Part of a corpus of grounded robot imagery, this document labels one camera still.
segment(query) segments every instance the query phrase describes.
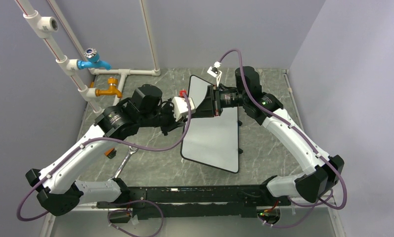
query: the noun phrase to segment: white pipe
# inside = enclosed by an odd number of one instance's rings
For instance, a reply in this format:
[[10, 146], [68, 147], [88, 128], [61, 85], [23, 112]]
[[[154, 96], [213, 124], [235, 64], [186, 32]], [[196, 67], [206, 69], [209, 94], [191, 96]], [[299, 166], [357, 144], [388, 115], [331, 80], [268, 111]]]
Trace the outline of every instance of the white pipe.
[[160, 70], [131, 70], [131, 69], [95, 69], [92, 71], [94, 75], [100, 74], [119, 74], [126, 73], [127, 75], [150, 75], [150, 76], [160, 76]]
[[81, 93], [84, 100], [90, 104], [95, 113], [101, 113], [103, 109], [95, 101], [91, 100], [91, 93], [88, 93], [89, 88], [83, 83], [76, 71], [68, 69], [67, 65], [69, 63], [69, 59], [63, 54], [63, 51], [61, 51], [60, 47], [57, 45], [57, 42], [51, 35], [52, 32], [56, 32], [58, 29], [55, 19], [53, 17], [41, 17], [41, 15], [32, 8], [28, 0], [15, 0], [15, 2], [24, 13], [23, 16], [28, 24], [31, 26], [37, 36], [44, 40], [44, 43], [53, 53], [58, 65], [77, 86], [78, 91]]
[[54, 11], [55, 15], [57, 18], [60, 20], [61, 25], [63, 26], [64, 30], [66, 31], [67, 35], [75, 45], [75, 48], [79, 52], [80, 56], [82, 57], [83, 61], [87, 61], [87, 58], [84, 56], [84, 49], [82, 45], [80, 44], [78, 38], [76, 37], [75, 33], [73, 32], [72, 28], [69, 25], [69, 22], [67, 22], [66, 18], [63, 15], [63, 12], [61, 12], [60, 8], [58, 7], [57, 3], [55, 0], [47, 0], [48, 4], [51, 6], [51, 9]]
[[150, 51], [152, 52], [153, 66], [155, 71], [159, 71], [159, 62], [156, 53], [156, 44], [153, 38], [152, 27], [149, 19], [149, 12], [147, 10], [147, 0], [140, 0], [141, 13], [143, 15], [144, 24], [146, 26], [147, 39], [149, 40]]
[[44, 40], [44, 43], [47, 45], [48, 49], [54, 55], [56, 61], [64, 60], [64, 57], [66, 57], [66, 55], [64, 55], [63, 51], [61, 51], [60, 47], [58, 47], [58, 45], [57, 45], [57, 42], [54, 40], [54, 38], [51, 35], [48, 38], [43, 39], [43, 40]]
[[15, 0], [15, 2], [26, 16], [35, 14], [35, 10], [28, 0]]
[[[124, 83], [126, 82], [127, 73], [121, 73], [120, 81], [118, 82], [118, 90], [123, 93]], [[117, 105], [121, 98], [115, 96], [114, 103], [112, 105]]]

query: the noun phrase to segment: marble floor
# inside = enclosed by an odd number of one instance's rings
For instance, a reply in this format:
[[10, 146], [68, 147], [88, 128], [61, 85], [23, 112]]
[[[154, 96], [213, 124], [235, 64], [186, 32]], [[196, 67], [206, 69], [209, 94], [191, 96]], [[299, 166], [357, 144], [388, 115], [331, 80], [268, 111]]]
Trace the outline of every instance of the marble floor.
[[[234, 68], [224, 68], [222, 83], [235, 86]], [[123, 98], [132, 95], [135, 88], [143, 84], [153, 84], [163, 91], [163, 100], [178, 95], [180, 90], [188, 89], [190, 75], [199, 76], [209, 82], [215, 79], [207, 74], [207, 68], [162, 69], [161, 75], [128, 76], [124, 85]], [[257, 69], [260, 74], [263, 91], [272, 93], [296, 118], [296, 111], [291, 99], [288, 86], [281, 69]], [[95, 87], [107, 88], [107, 79], [119, 75], [99, 75], [95, 79]], [[113, 96], [98, 97], [98, 103], [103, 107], [112, 106]], [[94, 123], [96, 115], [87, 108], [81, 128], [81, 136]], [[127, 163], [122, 178], [128, 186], [202, 186], [202, 185], [247, 185], [260, 184], [272, 175], [290, 175], [301, 172], [301, 169], [282, 143], [269, 131], [259, 126], [239, 108], [239, 120], [243, 125], [239, 128], [239, 147], [243, 154], [239, 155], [239, 172], [233, 174], [227, 171], [208, 167], [192, 161], [184, 160], [179, 154], [180, 146], [161, 152], [152, 153], [138, 151]], [[164, 136], [159, 128], [140, 128], [138, 134], [127, 138], [127, 141], [150, 147], [166, 147], [181, 136], [182, 129], [176, 129]], [[117, 155], [102, 159], [91, 165], [80, 177], [83, 181], [105, 181], [113, 175], [127, 153], [127, 146], [118, 145]]]

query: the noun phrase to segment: water faucet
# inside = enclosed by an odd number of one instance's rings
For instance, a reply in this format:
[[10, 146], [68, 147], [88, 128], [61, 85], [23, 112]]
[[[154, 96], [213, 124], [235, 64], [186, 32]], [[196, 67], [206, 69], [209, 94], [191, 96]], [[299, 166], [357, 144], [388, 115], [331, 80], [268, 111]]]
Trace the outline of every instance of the water faucet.
[[84, 52], [85, 57], [88, 59], [88, 62], [79, 60], [78, 68], [105, 68], [106, 70], [111, 69], [111, 65], [105, 61], [99, 60], [99, 54], [96, 52], [94, 48], [88, 48]]
[[118, 98], [121, 98], [123, 94], [117, 89], [117, 84], [118, 80], [110, 77], [108, 78], [108, 89], [107, 90], [96, 90], [95, 95], [96, 96], [101, 96], [101, 95], [116, 95]]

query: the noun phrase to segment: black metal base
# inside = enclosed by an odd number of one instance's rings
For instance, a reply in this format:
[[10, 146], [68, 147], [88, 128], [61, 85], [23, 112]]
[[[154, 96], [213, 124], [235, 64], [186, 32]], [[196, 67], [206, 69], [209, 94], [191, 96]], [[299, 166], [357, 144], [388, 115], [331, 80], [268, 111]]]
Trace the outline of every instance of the black metal base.
[[[130, 200], [146, 199], [157, 203], [165, 217], [229, 216], [256, 217], [257, 206], [290, 205], [287, 197], [272, 197], [266, 185], [129, 187]], [[126, 208], [100, 201], [97, 208]], [[133, 206], [140, 220], [160, 217], [154, 206]]]

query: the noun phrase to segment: cable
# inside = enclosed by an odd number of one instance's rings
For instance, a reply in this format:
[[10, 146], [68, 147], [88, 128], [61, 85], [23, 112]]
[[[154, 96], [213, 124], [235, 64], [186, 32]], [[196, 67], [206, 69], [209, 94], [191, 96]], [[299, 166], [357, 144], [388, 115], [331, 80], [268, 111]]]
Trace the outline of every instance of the cable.
[[172, 101], [169, 101], [169, 100], [165, 100], [164, 102], [162, 102], [161, 106], [162, 106], [164, 103], [168, 103], [168, 104], [172, 105], [172, 107], [175, 106], [174, 103], [173, 103]]
[[[186, 95], [186, 93], [183, 93], [185, 102], [188, 106], [188, 108], [191, 108], [191, 104], [189, 103], [189, 99], [188, 96]], [[126, 142], [123, 140], [118, 140], [118, 139], [114, 139], [114, 138], [109, 138], [109, 137], [98, 137], [98, 138], [92, 138], [89, 139], [87, 141], [85, 141], [84, 143], [81, 144], [81, 146], [86, 147], [87, 145], [94, 143], [94, 142], [98, 142], [98, 141], [111, 141], [111, 142], [116, 142], [116, 143], [120, 143], [120, 144], [124, 144], [127, 146], [132, 146], [135, 148], [139, 148], [141, 150], [145, 150], [145, 151], [151, 151], [151, 152], [164, 152], [164, 151], [168, 151], [174, 147], [176, 147], [177, 145], [179, 145], [179, 143], [181, 143], [183, 141], [183, 139], [185, 138], [188, 129], [189, 129], [189, 125], [190, 125], [190, 121], [191, 121], [191, 110], [188, 110], [188, 122], [185, 125], [184, 128], [184, 132], [182, 133], [182, 136], [180, 137], [180, 139], [175, 142], [173, 145], [171, 145], [170, 147], [166, 147], [166, 148], [151, 148], [151, 147], [145, 147], [145, 146], [140, 146], [134, 143], [130, 143], [130, 142]], [[31, 217], [31, 218], [24, 218], [21, 216], [21, 210], [22, 207], [25, 203], [25, 201], [28, 199], [28, 197], [35, 191], [36, 188], [38, 188], [40, 185], [42, 185], [47, 179], [51, 178], [52, 175], [61, 167], [63, 166], [74, 154], [76, 154], [80, 149], [81, 146], [76, 147], [75, 149], [73, 149], [60, 163], [58, 163], [43, 179], [41, 179], [37, 184], [35, 184], [31, 190], [24, 196], [24, 198], [22, 199], [22, 201], [19, 203], [18, 208], [16, 209], [16, 217], [18, 218], [18, 220], [20, 221], [33, 221], [33, 220], [37, 220], [45, 215], [47, 215], [48, 211], [35, 216], [35, 217]]]
[[248, 197], [251, 197], [251, 198], [260, 198], [261, 196], [255, 196], [255, 195], [252, 195], [252, 194], [247, 194], [246, 192], [244, 192], [244, 191], [242, 191], [242, 190], [239, 190], [239, 191], [237, 191], [238, 193], [243, 193], [244, 195], [246, 195], [246, 196], [248, 196]]
[[[222, 60], [225, 58], [225, 56], [227, 56], [228, 54], [230, 54], [231, 52], [237, 52], [238, 57], [239, 57], [239, 69], [240, 69], [240, 75], [242, 76], [242, 81], [243, 81], [243, 86], [245, 87], [245, 91], [248, 94], [249, 99], [252, 101], [252, 103], [254, 103], [254, 105], [256, 105], [260, 110], [266, 112], [267, 114], [276, 117], [277, 119], [279, 119], [280, 121], [282, 121], [283, 123], [285, 123], [287, 126], [290, 126], [291, 123], [288, 122], [286, 119], [284, 119], [283, 117], [276, 115], [275, 113], [267, 110], [266, 108], [264, 108], [262, 105], [258, 104], [258, 102], [253, 98], [253, 96], [251, 95], [248, 85], [246, 84], [246, 79], [245, 79], [245, 74], [243, 72], [243, 63], [242, 63], [242, 54], [240, 52], [239, 49], [234, 48], [231, 49], [229, 51], [227, 51], [221, 58], [220, 60], [218, 60], [218, 62], [222, 62]], [[299, 130], [298, 128], [296, 128], [295, 126], [291, 127], [292, 129], [294, 129], [305, 141], [306, 143], [310, 146], [310, 148], [313, 150], [313, 152], [315, 154], [318, 154], [319, 151], [316, 149], [316, 147], [312, 144], [312, 142], [310, 142], [310, 140], [303, 134], [303, 132], [301, 130]], [[321, 198], [319, 199], [320, 201], [323, 202], [323, 204], [327, 205], [330, 208], [336, 209], [336, 210], [341, 210], [342, 208], [345, 207], [345, 205], [347, 204], [347, 187], [345, 185], [345, 182], [341, 176], [341, 174], [335, 169], [335, 167], [329, 162], [327, 161], [323, 156], [319, 157], [334, 173], [335, 175], [338, 177], [338, 179], [341, 181], [341, 186], [342, 186], [342, 190], [343, 190], [343, 201], [341, 203], [340, 206], [333, 206], [331, 204], [328, 204], [326, 202], [324, 202]]]
[[272, 208], [270, 208], [270, 209], [266, 209], [266, 210], [264, 210], [264, 212], [270, 212], [270, 211], [274, 210], [274, 208], [276, 208], [276, 207], [277, 207], [277, 205], [278, 205], [278, 200], [277, 200], [277, 201], [275, 201], [275, 203], [274, 203], [274, 206], [272, 206]]
[[[163, 212], [162, 212], [162, 210], [160, 209], [160, 207], [159, 207], [158, 205], [156, 205], [154, 202], [151, 202], [151, 201], [148, 201], [148, 200], [129, 201], [129, 202], [119, 203], [119, 204], [115, 204], [115, 205], [116, 205], [116, 206], [123, 206], [123, 205], [130, 205], [130, 204], [133, 204], [133, 203], [138, 203], [138, 202], [145, 202], [145, 203], [151, 204], [151, 205], [155, 206], [155, 207], [158, 209], [159, 213], [160, 213], [160, 216], [161, 216], [161, 218], [162, 218], [162, 222], [160, 223], [160, 227], [158, 228], [158, 230], [157, 230], [154, 234], [149, 235], [149, 236], [146, 236], [146, 237], [154, 237], [154, 236], [156, 236], [156, 235], [160, 232], [160, 230], [162, 229], [162, 227], [163, 227], [163, 221], [164, 221]], [[136, 236], [136, 235], [134, 235], [134, 234], [132, 234], [132, 233], [130, 233], [130, 232], [124, 230], [123, 228], [120, 228], [120, 227], [118, 227], [118, 226], [116, 226], [116, 225], [114, 225], [114, 224], [111, 223], [110, 217], [111, 217], [112, 214], [114, 214], [114, 213], [116, 213], [116, 212], [117, 212], [117, 213], [119, 213], [119, 212], [127, 212], [127, 213], [128, 213], [128, 212], [131, 212], [131, 211], [125, 210], [125, 209], [117, 209], [117, 210], [111, 211], [111, 212], [108, 214], [108, 223], [109, 223], [109, 226], [114, 227], [115, 229], [117, 229], [117, 230], [119, 230], [119, 231], [121, 231], [121, 232], [123, 232], [123, 233], [125, 233], [125, 234], [127, 234], [127, 235], [129, 235], [129, 236], [132, 236], [132, 237], [140, 237], [140, 236]]]
[[313, 207], [313, 206], [319, 206], [319, 205], [325, 204], [329, 199], [331, 199], [331, 197], [332, 197], [333, 195], [334, 195], [334, 190], [331, 189], [331, 193], [329, 194], [328, 198], [327, 198], [326, 200], [319, 199], [320, 202], [318, 202], [317, 205], [315, 205], [315, 204], [307, 204], [307, 205], [305, 205], [305, 204], [298, 204], [297, 202], [291, 200], [290, 197], [288, 197], [288, 200], [289, 200], [292, 204], [294, 204], [294, 205], [296, 205], [296, 206], [300, 206], [300, 207]]
[[[331, 197], [332, 197], [332, 194], [333, 194], [333, 190], [331, 189], [331, 194], [330, 194], [323, 202], [325, 203], [325, 202], [329, 201], [329, 199], [331, 199]], [[313, 210], [314, 210], [314, 208], [315, 208], [316, 206], [321, 205], [321, 204], [318, 204], [318, 201], [319, 201], [319, 200], [317, 200], [314, 204], [311, 205], [310, 210], [309, 210], [302, 218], [300, 218], [300, 220], [298, 220], [297, 222], [295, 222], [295, 223], [293, 223], [293, 224], [291, 224], [291, 225], [287, 225], [287, 226], [275, 226], [275, 225], [269, 224], [269, 223], [267, 223], [267, 222], [264, 222], [264, 220], [261, 219], [261, 217], [259, 217], [259, 216], [258, 216], [258, 219], [260, 219], [260, 220], [262, 221], [263, 225], [266, 224], [266, 225], [268, 225], [268, 226], [270, 226], [270, 227], [272, 227], [272, 228], [278, 228], [278, 229], [292, 228], [292, 227], [298, 226], [301, 222], [303, 222], [303, 221], [313, 212]]]

